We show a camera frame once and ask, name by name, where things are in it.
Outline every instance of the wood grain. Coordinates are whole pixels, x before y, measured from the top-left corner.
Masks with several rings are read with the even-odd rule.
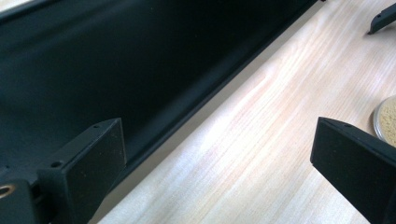
[[[319,116],[374,134],[396,93],[392,1],[324,7],[102,223],[367,223],[309,161]]]

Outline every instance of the light wood surface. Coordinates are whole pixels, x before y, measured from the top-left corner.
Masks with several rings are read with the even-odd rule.
[[[32,0],[0,0],[0,12]]]
[[[332,0],[102,223],[366,223],[309,156],[319,116],[374,134],[396,93],[393,1]]]

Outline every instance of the black fabric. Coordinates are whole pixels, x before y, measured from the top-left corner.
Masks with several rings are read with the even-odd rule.
[[[0,20],[0,178],[122,118],[128,175],[315,1],[56,1]]]

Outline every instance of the black plastic bracket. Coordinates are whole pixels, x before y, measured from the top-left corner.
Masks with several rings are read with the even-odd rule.
[[[380,14],[373,18],[369,35],[374,34],[394,21],[396,21],[396,4],[382,10]]]
[[[371,223],[396,223],[396,148],[319,118],[311,162]]]
[[[121,120],[92,125],[43,162],[36,185],[0,184],[0,223],[87,223],[125,162]]]

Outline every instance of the mounting hole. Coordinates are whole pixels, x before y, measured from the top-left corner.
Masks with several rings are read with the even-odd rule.
[[[3,185],[0,186],[0,199],[7,197],[15,190],[14,185]]]
[[[57,167],[60,167],[62,165],[62,162],[61,161],[56,161],[56,162],[53,162],[51,165],[50,165],[50,167],[52,167],[52,168],[57,168]]]

